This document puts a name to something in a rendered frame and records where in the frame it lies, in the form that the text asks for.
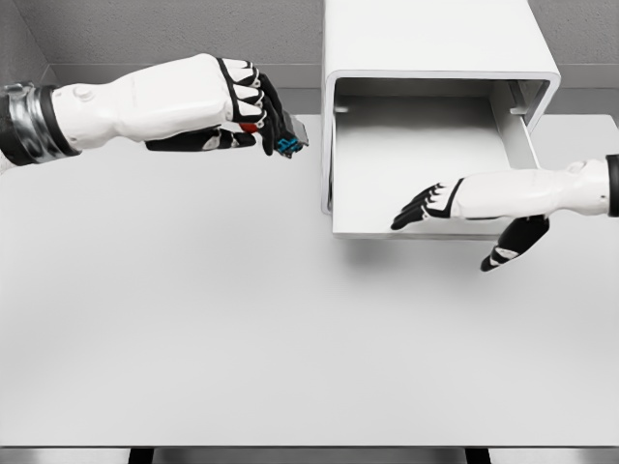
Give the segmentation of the right robot hand striped fingers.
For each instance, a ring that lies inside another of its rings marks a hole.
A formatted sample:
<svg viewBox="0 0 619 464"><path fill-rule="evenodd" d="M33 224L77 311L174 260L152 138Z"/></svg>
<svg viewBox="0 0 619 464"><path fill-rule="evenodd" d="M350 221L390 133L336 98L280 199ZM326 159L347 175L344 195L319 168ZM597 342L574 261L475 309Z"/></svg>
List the right robot hand striped fingers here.
<svg viewBox="0 0 619 464"><path fill-rule="evenodd" d="M512 222L480 265L487 273L524 254L548 232L549 215L557 209L557 192L546 171L475 174L423 189L402 207L391 228L400 230L431 218L509 218Z"/></svg>

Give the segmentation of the left robot hand striped fingers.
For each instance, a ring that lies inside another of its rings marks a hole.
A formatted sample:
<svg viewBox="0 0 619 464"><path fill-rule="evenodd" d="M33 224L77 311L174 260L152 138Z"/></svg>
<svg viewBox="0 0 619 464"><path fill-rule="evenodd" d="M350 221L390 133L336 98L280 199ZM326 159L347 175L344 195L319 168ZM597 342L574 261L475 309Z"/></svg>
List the left robot hand striped fingers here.
<svg viewBox="0 0 619 464"><path fill-rule="evenodd" d="M281 103L268 76L253 63L200 53L119 78L115 129L150 147L176 151L186 138L190 151L241 148L255 144L252 134L222 125L251 125L271 156Z"/></svg>

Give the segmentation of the white cabinet drawer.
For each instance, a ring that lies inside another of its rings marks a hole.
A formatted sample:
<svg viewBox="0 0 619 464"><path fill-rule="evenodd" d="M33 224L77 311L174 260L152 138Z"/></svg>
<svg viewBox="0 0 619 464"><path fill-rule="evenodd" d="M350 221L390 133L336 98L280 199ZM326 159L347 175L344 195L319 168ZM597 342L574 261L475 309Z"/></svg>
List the white cabinet drawer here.
<svg viewBox="0 0 619 464"><path fill-rule="evenodd" d="M507 81L348 77L335 85L333 233L350 239L491 240L494 220L428 219L394 231L422 190L472 174L538 167Z"/></svg>

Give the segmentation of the grey load switch red knob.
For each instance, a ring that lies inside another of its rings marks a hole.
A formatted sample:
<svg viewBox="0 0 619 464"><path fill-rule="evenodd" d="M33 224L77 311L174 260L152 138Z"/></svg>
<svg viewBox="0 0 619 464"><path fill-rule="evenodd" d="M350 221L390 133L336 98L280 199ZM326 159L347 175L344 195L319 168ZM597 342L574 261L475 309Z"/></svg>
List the grey load switch red knob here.
<svg viewBox="0 0 619 464"><path fill-rule="evenodd" d="M309 145L305 125L286 110L282 114L268 119L262 128L252 123L240 123L239 126L244 132L258 132L262 135L263 149L268 155L278 153L291 159L294 154Z"/></svg>

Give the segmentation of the white tabletop cabinet shell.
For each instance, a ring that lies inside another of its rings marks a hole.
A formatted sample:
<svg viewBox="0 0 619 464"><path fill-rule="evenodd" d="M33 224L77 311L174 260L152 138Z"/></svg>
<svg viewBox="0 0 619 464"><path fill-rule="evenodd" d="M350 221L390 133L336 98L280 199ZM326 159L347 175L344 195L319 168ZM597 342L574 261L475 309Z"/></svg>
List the white tabletop cabinet shell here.
<svg viewBox="0 0 619 464"><path fill-rule="evenodd" d="M537 81L532 131L561 74L528 0L324 0L321 210L332 211L336 84L347 77Z"/></svg>

